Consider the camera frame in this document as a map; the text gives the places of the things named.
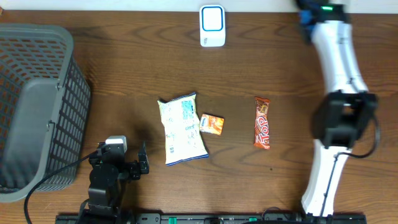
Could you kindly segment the white printed refill pouch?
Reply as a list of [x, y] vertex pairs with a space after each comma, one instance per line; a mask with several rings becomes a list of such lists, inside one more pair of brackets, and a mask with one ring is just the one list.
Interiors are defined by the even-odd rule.
[[165, 131], [165, 165], [209, 157], [200, 134], [196, 93], [168, 102], [159, 100], [161, 122]]

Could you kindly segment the small orange tissue pack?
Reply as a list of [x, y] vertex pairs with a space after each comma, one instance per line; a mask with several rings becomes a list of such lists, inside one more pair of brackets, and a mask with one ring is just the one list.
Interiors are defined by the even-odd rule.
[[224, 119], [210, 114], [202, 114], [200, 131], [220, 136], [223, 131]]

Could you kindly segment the red Top chocolate bar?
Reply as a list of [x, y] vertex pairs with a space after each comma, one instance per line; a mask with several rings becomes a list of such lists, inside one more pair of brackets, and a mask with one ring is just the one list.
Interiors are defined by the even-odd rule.
[[270, 149], [269, 122], [267, 118], [270, 100], [256, 96], [256, 118], [254, 125], [254, 146]]

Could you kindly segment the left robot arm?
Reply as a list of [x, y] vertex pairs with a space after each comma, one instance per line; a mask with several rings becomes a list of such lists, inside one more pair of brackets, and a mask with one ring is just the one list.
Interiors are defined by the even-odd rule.
[[121, 209], [126, 185], [149, 173], [146, 144], [142, 143], [138, 160], [125, 161], [125, 144], [99, 143], [96, 155], [89, 158], [90, 172], [88, 199], [80, 207], [77, 224], [83, 223], [135, 223], [131, 212]]

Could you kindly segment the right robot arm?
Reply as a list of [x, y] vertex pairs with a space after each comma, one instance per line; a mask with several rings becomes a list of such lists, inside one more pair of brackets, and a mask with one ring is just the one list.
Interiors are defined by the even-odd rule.
[[378, 99], [361, 76], [344, 4], [295, 3], [303, 36], [317, 51], [325, 83], [325, 97], [310, 122], [314, 156], [301, 203], [304, 214], [326, 222], [333, 218], [335, 195], [348, 158], [367, 158], [380, 143]]

